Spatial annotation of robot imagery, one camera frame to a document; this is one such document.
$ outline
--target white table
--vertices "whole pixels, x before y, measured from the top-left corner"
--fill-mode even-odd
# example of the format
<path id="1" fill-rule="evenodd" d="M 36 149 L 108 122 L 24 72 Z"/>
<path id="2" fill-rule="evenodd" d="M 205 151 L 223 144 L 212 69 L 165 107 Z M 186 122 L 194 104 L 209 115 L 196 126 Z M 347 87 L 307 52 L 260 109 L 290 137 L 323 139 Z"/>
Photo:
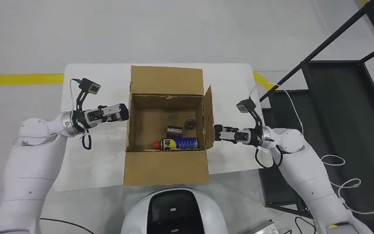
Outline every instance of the white table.
<path id="1" fill-rule="evenodd" d="M 241 128 L 253 128 L 250 114 L 238 111 L 236 104 L 248 98 L 255 86 L 252 68 L 248 64 L 70 64 L 65 68 L 61 111 L 71 110 L 69 81 L 86 77 L 101 85 L 97 95 L 89 94 L 83 109 L 95 109 L 98 105 L 129 103 L 131 66 L 166 66 L 203 69 L 205 91 L 211 85 L 215 124 Z M 78 86 L 72 84 L 74 99 Z M 262 117 L 256 89 L 251 94 L 256 111 Z M 53 187 L 57 191 L 81 190 L 123 184 L 126 148 L 126 122 L 104 123 L 90 130 L 92 149 L 85 150 L 79 136 L 68 139 L 64 162 Z M 230 142 L 215 142 L 208 150 L 209 173 L 228 173 L 261 168 L 254 159 L 255 148 Z M 272 164 L 271 156 L 260 160 Z"/>

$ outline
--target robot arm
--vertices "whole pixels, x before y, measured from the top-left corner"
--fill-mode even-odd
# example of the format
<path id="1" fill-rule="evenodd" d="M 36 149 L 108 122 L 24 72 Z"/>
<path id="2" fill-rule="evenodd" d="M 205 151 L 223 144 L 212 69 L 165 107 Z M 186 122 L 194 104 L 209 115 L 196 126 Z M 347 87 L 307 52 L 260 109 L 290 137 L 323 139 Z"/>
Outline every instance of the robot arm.
<path id="1" fill-rule="evenodd" d="M 90 87 L 95 91 L 97 84 Z M 41 210 L 61 170 L 67 138 L 80 135 L 100 123 L 128 118 L 126 106 L 116 104 L 94 110 L 62 112 L 53 121 L 37 118 L 24 121 L 4 171 L 0 233 L 39 234 Z"/>
<path id="2" fill-rule="evenodd" d="M 251 99 L 237 105 L 241 112 L 254 111 Z M 328 179 L 323 162 L 296 129 L 271 129 L 259 124 L 256 127 L 239 130 L 237 128 L 214 126 L 216 140 L 243 143 L 271 151 L 274 162 L 279 167 L 288 184 L 303 198 L 313 218 L 318 223 L 320 234 L 372 234 L 373 232 L 338 198 Z"/>

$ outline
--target spray can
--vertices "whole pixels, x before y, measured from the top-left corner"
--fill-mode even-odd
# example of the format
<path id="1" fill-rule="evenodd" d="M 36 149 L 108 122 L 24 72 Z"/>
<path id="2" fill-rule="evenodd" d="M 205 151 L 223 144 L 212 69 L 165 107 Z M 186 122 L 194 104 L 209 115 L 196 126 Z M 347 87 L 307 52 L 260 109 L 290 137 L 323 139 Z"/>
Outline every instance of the spray can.
<path id="1" fill-rule="evenodd" d="M 153 143 L 153 149 L 155 150 L 175 150 L 175 149 L 197 149 L 198 140 L 195 137 L 186 137 L 186 138 L 174 138 L 168 139 L 164 138 L 160 142 Z"/>

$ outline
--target gray floor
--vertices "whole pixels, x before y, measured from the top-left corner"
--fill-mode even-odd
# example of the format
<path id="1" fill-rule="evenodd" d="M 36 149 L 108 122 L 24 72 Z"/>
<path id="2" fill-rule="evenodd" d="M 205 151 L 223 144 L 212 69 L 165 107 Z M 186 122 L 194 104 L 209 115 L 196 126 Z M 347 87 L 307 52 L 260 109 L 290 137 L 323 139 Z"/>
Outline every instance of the gray floor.
<path id="1" fill-rule="evenodd" d="M 0 74 L 63 73 L 70 63 L 248 63 L 277 82 L 358 8 L 359 0 L 3 0 Z M 370 53 L 373 29 L 367 22 L 360 20 L 317 59 L 359 59 Z M 373 70 L 374 62 L 367 66 Z M 302 74 L 284 88 L 306 88 Z M 20 123 L 31 117 L 53 119 L 61 89 L 0 87 L 0 171 Z M 262 206 L 256 170 L 213 175 L 211 181 L 192 187 L 217 201 L 229 233 L 267 219 L 282 233 L 296 231 L 293 215 Z M 95 233 L 119 233 L 131 206 L 157 189 L 50 191 L 43 216 L 76 222 Z M 84 233 L 59 223 L 41 225 L 45 233 Z"/>

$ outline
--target open cardboard box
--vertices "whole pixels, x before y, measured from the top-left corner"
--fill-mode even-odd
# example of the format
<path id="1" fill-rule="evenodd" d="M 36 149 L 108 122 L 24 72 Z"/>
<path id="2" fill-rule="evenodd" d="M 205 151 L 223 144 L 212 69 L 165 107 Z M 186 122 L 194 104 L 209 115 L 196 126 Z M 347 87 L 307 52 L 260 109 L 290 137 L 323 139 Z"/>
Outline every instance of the open cardboard box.
<path id="1" fill-rule="evenodd" d="M 204 95 L 203 71 L 176 67 L 131 67 L 130 119 L 124 185 L 208 183 L 206 150 L 213 146 L 212 91 Z M 161 151 L 153 142 L 166 138 L 168 125 L 194 119 L 198 149 Z"/>

